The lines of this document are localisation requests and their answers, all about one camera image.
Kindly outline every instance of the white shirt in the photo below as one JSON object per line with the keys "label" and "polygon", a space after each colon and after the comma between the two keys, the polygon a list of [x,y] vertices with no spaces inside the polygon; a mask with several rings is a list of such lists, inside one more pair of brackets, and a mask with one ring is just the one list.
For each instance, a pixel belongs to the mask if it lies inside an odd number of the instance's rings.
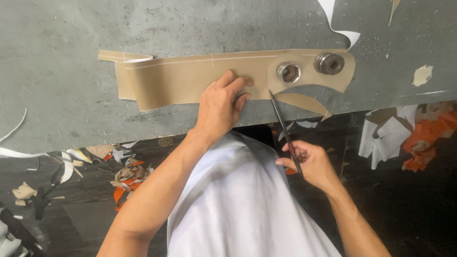
{"label": "white shirt", "polygon": [[238,133],[219,140],[168,217],[168,256],[341,256],[290,194],[277,158]]}

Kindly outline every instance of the scissors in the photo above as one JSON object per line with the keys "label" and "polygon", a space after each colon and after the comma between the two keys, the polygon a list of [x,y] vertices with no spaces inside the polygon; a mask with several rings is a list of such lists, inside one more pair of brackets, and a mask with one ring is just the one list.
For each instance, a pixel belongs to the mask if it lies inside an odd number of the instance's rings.
{"label": "scissors", "polygon": [[279,113],[278,105],[276,104],[276,99],[270,90],[269,90],[269,92],[271,95],[271,101],[273,102],[273,107],[275,108],[276,117],[278,118],[279,123],[281,123],[284,137],[286,138],[287,144],[289,145],[289,151],[290,151],[290,154],[292,155],[292,159],[293,159],[293,162],[295,163],[295,167],[297,167],[298,173],[303,176],[303,171],[302,171],[302,168],[300,167],[300,162],[298,161],[297,156],[295,155],[295,151],[294,151],[294,148],[292,147],[292,142],[290,141],[289,133],[287,132],[286,125],[284,124],[281,114]]}

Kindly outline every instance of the worn table surface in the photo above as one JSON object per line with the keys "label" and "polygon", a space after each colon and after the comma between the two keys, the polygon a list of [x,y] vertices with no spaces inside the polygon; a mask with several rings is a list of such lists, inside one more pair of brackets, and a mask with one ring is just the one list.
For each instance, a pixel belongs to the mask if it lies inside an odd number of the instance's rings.
{"label": "worn table surface", "polygon": [[[361,33],[350,50],[353,81],[341,94],[322,86],[290,91],[315,97],[333,113],[457,98],[457,33],[452,0],[336,0],[335,30]],[[29,108],[2,147],[27,153],[186,133],[198,105],[140,112],[118,99],[114,64],[100,49],[156,57],[287,48],[346,48],[317,0],[69,1],[0,3],[0,137]],[[414,71],[433,76],[414,87]],[[285,119],[316,116],[281,105]],[[275,121],[268,100],[249,101],[239,125]]]}

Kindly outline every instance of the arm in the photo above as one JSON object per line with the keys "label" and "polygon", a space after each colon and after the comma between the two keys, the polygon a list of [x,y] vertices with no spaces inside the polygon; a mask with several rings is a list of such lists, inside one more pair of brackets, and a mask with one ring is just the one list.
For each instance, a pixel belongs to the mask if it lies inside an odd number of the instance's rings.
{"label": "arm", "polygon": [[[350,257],[390,256],[383,242],[370,227],[341,184],[322,147],[297,140],[292,142],[306,181],[325,192],[332,206],[343,247]],[[283,151],[289,151],[286,144]],[[289,158],[280,158],[277,165],[296,170]]]}
{"label": "arm", "polygon": [[124,204],[97,256],[147,255],[152,237],[175,207],[197,162],[238,121],[250,95],[237,98],[236,93],[252,85],[227,71],[203,92],[197,124]]}

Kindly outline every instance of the left hand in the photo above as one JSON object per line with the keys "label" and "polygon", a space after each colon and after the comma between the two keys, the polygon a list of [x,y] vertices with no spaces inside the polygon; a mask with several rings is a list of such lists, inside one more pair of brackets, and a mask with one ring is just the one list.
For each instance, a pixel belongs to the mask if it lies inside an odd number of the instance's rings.
{"label": "left hand", "polygon": [[236,96],[244,86],[253,86],[251,79],[239,77],[227,70],[221,78],[211,83],[200,96],[197,124],[194,131],[202,132],[215,143],[238,122],[249,93]]}

